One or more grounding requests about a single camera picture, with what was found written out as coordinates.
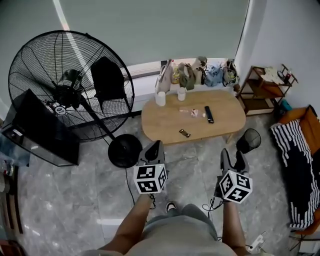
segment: sneaker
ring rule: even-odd
[[[175,203],[174,202],[168,202],[167,204],[166,204],[166,207],[165,207],[165,212],[167,213],[167,212],[169,212],[169,210],[171,210],[171,209],[177,209],[177,207],[176,207],[176,205],[175,205]]]

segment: small bottle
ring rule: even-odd
[[[285,78],[283,79],[284,84],[287,84],[289,82],[291,75],[292,75],[292,69],[289,68],[288,72],[285,75]]]
[[[172,60],[172,69],[173,69],[173,72],[172,72],[172,76],[171,76],[171,83],[173,85],[177,85],[177,84],[179,84],[180,74],[178,71],[178,65],[174,62],[174,60]]]

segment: oval table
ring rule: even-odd
[[[205,106],[210,107],[214,123],[208,123],[207,117],[191,117],[190,113],[179,111],[198,109],[201,115]],[[153,98],[144,105],[141,120],[143,132],[150,140],[168,145],[222,135],[229,135],[230,139],[245,126],[246,115],[232,94],[210,90],[188,92],[184,101],[179,101],[176,94],[167,95],[165,106],[158,106]],[[183,136],[181,129],[191,136]]]

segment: pillow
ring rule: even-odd
[[[314,108],[310,105],[299,123],[306,143],[313,156],[320,149],[320,122]]]

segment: striped blanket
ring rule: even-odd
[[[300,120],[271,128],[283,161],[283,178],[288,195],[290,227],[305,229],[314,221],[314,212],[320,203],[313,158],[299,126]]]

